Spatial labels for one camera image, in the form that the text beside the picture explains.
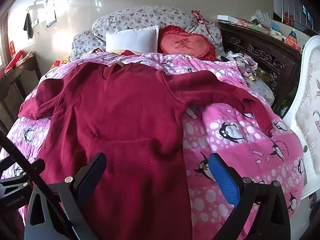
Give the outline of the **dark red sweater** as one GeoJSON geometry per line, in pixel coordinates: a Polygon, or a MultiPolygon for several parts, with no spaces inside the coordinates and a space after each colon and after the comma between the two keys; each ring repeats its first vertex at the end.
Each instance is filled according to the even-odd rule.
{"type": "Polygon", "coordinates": [[[107,169],[83,215],[99,239],[192,239],[183,148],[188,105],[225,103],[272,129],[264,105],[208,71],[167,75],[140,63],[81,64],[42,81],[19,117],[50,117],[38,156],[47,184],[75,175],[99,152],[107,169]]]}

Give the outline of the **colourful clothes pile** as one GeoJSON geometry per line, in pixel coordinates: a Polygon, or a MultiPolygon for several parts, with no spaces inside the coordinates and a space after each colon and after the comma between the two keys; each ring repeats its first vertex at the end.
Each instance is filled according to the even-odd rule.
{"type": "Polygon", "coordinates": [[[235,61],[242,76],[246,77],[251,81],[258,79],[257,68],[258,63],[255,62],[249,55],[242,53],[233,53],[229,51],[227,59],[235,61]]]}

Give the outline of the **pink penguin blanket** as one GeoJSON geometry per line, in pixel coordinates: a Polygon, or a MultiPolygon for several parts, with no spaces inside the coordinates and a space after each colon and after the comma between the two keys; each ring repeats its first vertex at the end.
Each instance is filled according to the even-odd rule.
{"type": "MultiPolygon", "coordinates": [[[[170,75],[209,70],[225,83],[247,88],[235,61],[202,61],[188,55],[159,53],[121,56],[97,53],[51,69],[44,79],[60,79],[82,63],[141,63],[170,75]]],[[[229,106],[214,104],[205,109],[189,107],[183,115],[183,155],[191,201],[194,239],[211,239],[231,213],[216,183],[195,173],[201,154],[216,152],[242,176],[261,184],[280,182],[289,215],[300,204],[304,180],[303,150],[298,137],[279,116],[270,112],[271,138],[264,135],[256,120],[229,106]]]]}

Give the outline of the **white upholstered chair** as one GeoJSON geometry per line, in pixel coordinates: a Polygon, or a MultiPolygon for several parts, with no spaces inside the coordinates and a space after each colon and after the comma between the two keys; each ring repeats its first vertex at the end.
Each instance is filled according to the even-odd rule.
{"type": "Polygon", "coordinates": [[[303,147],[302,199],[319,190],[319,36],[303,49],[296,96],[284,116],[303,147]]]}

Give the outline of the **dark wooden side table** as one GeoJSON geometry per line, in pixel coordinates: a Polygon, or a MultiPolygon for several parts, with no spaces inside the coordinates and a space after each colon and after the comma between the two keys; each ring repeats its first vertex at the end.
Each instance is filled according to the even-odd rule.
{"type": "Polygon", "coordinates": [[[20,77],[25,71],[34,72],[37,76],[38,81],[40,81],[42,76],[41,71],[36,59],[36,55],[32,51],[30,51],[20,61],[16,61],[7,74],[5,74],[4,70],[1,70],[1,72],[4,73],[3,77],[1,78],[1,106],[9,116],[12,123],[14,123],[17,118],[13,115],[5,100],[8,97],[9,90],[12,86],[16,88],[17,93],[21,97],[21,99],[25,100],[27,95],[20,82],[20,77]]]}

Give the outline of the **dark carved wooden headboard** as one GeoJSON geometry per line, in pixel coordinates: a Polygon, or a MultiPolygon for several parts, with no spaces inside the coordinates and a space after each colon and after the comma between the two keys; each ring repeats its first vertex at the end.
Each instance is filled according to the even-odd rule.
{"type": "Polygon", "coordinates": [[[272,109],[283,118],[297,92],[301,53],[260,31],[226,22],[219,25],[224,50],[249,55],[269,75],[267,85],[274,94],[272,109]]]}

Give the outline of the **white pillow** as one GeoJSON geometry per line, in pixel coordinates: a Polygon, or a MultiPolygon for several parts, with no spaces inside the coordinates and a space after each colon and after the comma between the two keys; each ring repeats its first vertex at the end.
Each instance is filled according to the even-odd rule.
{"type": "Polygon", "coordinates": [[[128,29],[105,34],[105,50],[130,50],[139,53],[156,53],[158,50],[159,26],[128,29]]]}

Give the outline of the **floral quilt bundle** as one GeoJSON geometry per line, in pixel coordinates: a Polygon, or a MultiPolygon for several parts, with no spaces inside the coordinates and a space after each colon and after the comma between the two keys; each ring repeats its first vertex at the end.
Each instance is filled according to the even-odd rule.
{"type": "Polygon", "coordinates": [[[90,29],[74,36],[70,59],[77,60],[91,54],[95,49],[105,49],[105,34],[108,32],[154,25],[160,28],[175,25],[188,33],[201,34],[214,45],[217,55],[224,54],[220,29],[215,23],[205,20],[198,11],[185,12],[172,7],[150,5],[121,9],[95,20],[90,29]]]}

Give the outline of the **red heart cushion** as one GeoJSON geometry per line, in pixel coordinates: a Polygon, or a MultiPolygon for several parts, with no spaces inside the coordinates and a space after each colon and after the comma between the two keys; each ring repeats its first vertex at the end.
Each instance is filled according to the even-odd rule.
{"type": "Polygon", "coordinates": [[[183,28],[169,25],[159,30],[158,52],[179,54],[201,60],[216,60],[215,47],[201,34],[188,33],[183,28]]]}

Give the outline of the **metal stair railing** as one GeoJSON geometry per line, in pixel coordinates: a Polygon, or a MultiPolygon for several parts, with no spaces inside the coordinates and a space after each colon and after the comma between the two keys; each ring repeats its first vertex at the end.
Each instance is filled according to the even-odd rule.
{"type": "Polygon", "coordinates": [[[281,0],[281,22],[314,31],[313,18],[300,0],[281,0]]]}

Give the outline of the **dark cloth on wall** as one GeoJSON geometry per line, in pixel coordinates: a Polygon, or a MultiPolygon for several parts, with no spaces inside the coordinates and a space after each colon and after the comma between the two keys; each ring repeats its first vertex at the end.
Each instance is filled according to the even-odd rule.
{"type": "Polygon", "coordinates": [[[28,39],[33,38],[33,35],[34,35],[33,28],[31,25],[32,25],[31,17],[30,17],[30,14],[27,13],[25,17],[23,30],[27,32],[28,39]]]}

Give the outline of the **wall calendar poster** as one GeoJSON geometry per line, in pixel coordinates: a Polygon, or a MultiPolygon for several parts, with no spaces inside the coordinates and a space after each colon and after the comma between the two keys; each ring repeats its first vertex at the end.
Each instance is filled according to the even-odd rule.
{"type": "Polygon", "coordinates": [[[44,9],[46,12],[46,28],[50,28],[52,25],[56,23],[54,0],[44,0],[44,9]]]}

